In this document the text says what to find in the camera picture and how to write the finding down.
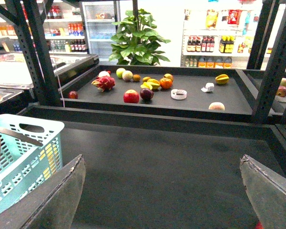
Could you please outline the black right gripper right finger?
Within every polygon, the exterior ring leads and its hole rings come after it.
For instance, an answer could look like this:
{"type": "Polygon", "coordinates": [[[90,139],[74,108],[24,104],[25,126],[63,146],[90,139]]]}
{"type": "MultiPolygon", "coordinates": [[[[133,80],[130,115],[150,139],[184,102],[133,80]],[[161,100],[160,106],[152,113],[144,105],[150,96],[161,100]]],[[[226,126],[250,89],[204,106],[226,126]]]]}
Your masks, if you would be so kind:
{"type": "Polygon", "coordinates": [[[249,201],[265,229],[286,229],[286,178],[249,155],[240,160],[249,201]]]}

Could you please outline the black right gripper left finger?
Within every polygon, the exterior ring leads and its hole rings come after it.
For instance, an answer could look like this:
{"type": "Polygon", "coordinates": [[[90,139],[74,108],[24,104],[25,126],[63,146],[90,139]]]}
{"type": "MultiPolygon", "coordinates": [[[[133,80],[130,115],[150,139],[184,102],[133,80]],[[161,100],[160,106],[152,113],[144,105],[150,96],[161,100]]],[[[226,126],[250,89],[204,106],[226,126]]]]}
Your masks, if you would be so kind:
{"type": "Polygon", "coordinates": [[[78,155],[0,213],[0,229],[69,229],[82,196],[85,175],[83,156],[78,155]]]}

